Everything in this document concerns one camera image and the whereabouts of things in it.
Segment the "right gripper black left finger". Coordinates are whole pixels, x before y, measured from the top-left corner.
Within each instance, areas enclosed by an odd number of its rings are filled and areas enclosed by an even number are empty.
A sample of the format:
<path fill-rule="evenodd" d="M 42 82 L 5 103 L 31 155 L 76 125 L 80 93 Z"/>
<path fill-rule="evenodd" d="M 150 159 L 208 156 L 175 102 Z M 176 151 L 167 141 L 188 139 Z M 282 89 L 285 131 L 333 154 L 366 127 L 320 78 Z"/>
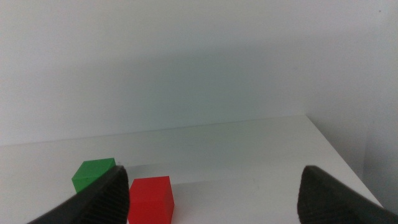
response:
<path fill-rule="evenodd" d="M 125 224 L 129 213 L 128 176 L 114 166 L 81 192 L 30 224 Z"/>

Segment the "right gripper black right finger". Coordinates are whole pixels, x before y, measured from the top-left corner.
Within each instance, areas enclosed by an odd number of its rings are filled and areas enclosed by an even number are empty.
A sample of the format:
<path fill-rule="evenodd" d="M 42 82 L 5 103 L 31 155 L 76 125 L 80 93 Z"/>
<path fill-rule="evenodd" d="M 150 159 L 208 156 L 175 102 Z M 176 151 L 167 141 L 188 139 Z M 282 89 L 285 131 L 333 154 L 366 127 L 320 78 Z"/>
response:
<path fill-rule="evenodd" d="M 300 223 L 397 224 L 397 215 L 317 166 L 305 166 L 298 193 Z"/>

